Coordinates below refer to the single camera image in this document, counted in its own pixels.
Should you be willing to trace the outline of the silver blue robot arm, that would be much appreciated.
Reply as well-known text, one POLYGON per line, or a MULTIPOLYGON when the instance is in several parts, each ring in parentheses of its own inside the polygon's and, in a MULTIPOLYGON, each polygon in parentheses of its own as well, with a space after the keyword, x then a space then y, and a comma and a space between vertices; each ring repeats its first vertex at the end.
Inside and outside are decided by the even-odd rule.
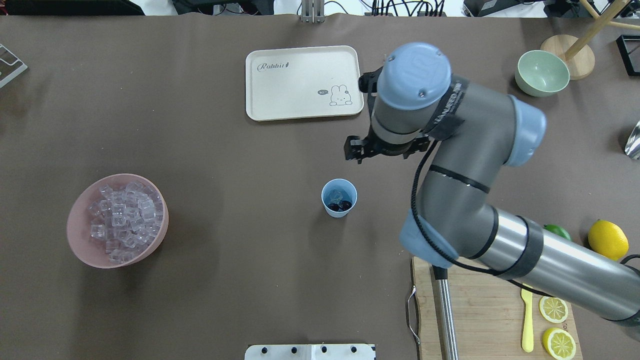
POLYGON ((453 265, 557 297, 639 335, 637 268, 487 203, 503 166, 525 164, 546 133, 545 114, 513 95, 452 73, 429 43, 396 48, 362 74, 370 127, 347 137, 346 160, 424 152, 400 243, 438 268, 453 265))

